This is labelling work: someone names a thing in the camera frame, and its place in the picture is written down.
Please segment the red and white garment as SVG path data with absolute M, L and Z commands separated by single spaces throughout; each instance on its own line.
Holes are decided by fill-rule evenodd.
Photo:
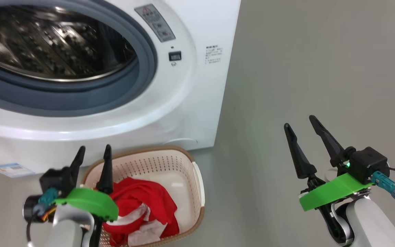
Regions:
M 112 247 L 146 245 L 180 233 L 177 205 L 162 185 L 125 178 L 114 183 L 110 197 L 119 208 L 117 220 L 103 224 Z

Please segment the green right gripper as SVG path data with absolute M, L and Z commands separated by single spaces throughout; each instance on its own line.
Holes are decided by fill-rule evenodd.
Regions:
M 332 134 L 324 127 L 316 116 L 309 116 L 310 123 L 315 133 L 320 136 L 324 146 L 330 156 L 332 167 L 340 167 L 343 164 L 344 148 L 332 136 Z M 298 139 L 292 127 L 287 122 L 284 124 L 284 132 L 289 146 L 290 154 L 294 164 L 295 172 L 298 179 L 313 178 L 317 172 L 316 167 L 306 158 L 301 147 L 298 145 Z M 372 186 L 372 182 L 362 184 L 346 173 L 334 178 L 310 192 L 299 196 L 299 203 L 304 211 L 316 209 L 337 200 L 343 199 L 349 195 L 353 195 L 360 190 L 367 189 Z

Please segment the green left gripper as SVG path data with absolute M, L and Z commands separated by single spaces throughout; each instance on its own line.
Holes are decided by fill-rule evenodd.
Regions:
M 97 190 L 90 188 L 75 188 L 80 166 L 83 164 L 86 147 L 81 146 L 72 161 L 68 172 L 68 195 L 54 200 L 56 205 L 68 204 L 74 208 L 85 210 L 100 217 L 105 222 L 116 221 L 119 217 L 119 207 L 109 196 L 113 192 L 112 148 L 106 145 L 103 160 L 104 165 Z

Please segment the white washing machine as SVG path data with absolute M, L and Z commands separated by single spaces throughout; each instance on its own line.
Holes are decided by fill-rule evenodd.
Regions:
M 0 0 L 0 165 L 212 147 L 241 0 Z

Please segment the cream laundry basket brown rim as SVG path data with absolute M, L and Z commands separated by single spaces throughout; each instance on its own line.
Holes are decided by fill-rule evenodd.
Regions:
M 96 186 L 103 164 L 98 161 L 89 168 L 82 181 L 84 187 Z M 180 233 L 136 247 L 161 247 L 191 235 L 199 227 L 204 217 L 204 184 L 198 165 L 186 150 L 162 146 L 112 155 L 112 170 L 113 183 L 125 178 L 153 181 L 162 185 L 177 205 Z M 102 228 L 100 246 L 112 247 L 109 239 L 109 233 Z

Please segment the blue energy label sticker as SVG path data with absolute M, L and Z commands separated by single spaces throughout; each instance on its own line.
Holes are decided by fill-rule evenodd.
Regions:
M 10 178 L 20 178 L 20 177 L 35 175 L 35 172 L 16 163 L 0 165 L 0 173 Z

